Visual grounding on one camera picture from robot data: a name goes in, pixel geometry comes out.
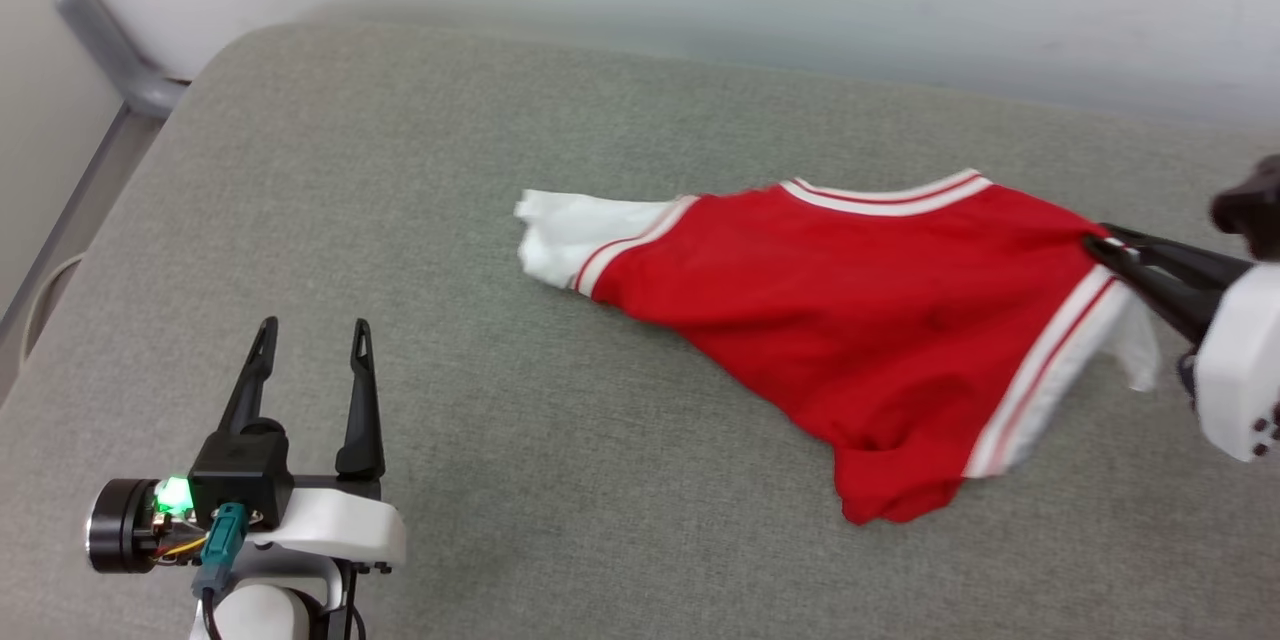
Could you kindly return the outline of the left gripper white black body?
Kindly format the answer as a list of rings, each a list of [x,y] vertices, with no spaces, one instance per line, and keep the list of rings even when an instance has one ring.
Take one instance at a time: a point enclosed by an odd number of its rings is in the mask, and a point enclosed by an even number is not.
[[[247,502],[210,511],[195,483],[109,481],[84,522],[84,552],[99,573],[191,567],[196,588],[230,588],[252,577],[325,570],[390,571],[406,559],[406,527],[390,504],[338,488],[298,488],[275,520]]]

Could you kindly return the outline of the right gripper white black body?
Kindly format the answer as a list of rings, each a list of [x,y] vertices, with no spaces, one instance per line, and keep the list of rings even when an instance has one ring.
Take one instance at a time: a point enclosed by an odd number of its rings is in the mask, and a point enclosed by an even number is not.
[[[1204,438],[1235,461],[1277,454],[1279,266],[1257,262],[1192,294],[1194,358],[1184,364]]]

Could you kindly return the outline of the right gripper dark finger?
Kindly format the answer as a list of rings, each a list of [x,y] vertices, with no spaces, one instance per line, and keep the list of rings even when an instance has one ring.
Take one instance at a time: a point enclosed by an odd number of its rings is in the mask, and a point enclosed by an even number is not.
[[[1100,239],[1103,239],[1103,236],[1087,236],[1084,239],[1085,252],[1097,262],[1100,262]],[[1172,326],[1193,347],[1199,347],[1230,285],[1226,288],[1190,288],[1190,285],[1171,282],[1169,276],[1165,279],[1158,276],[1155,285],[1129,285],[1129,288],[1165,324]]]
[[[1190,288],[1226,288],[1253,268],[1253,262],[1149,236],[1129,227],[1102,224],[1100,262],[1129,285],[1155,285],[1158,276]]]

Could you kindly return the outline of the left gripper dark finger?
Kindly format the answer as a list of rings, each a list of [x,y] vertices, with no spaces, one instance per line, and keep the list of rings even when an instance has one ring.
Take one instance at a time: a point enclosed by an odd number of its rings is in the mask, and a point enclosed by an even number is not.
[[[265,317],[260,324],[221,415],[218,433],[232,436],[280,433],[280,422],[261,415],[262,390],[273,375],[278,332],[279,321],[275,316]]]
[[[372,334],[357,317],[349,355],[353,374],[346,435],[335,454],[339,480],[380,480],[387,471]]]

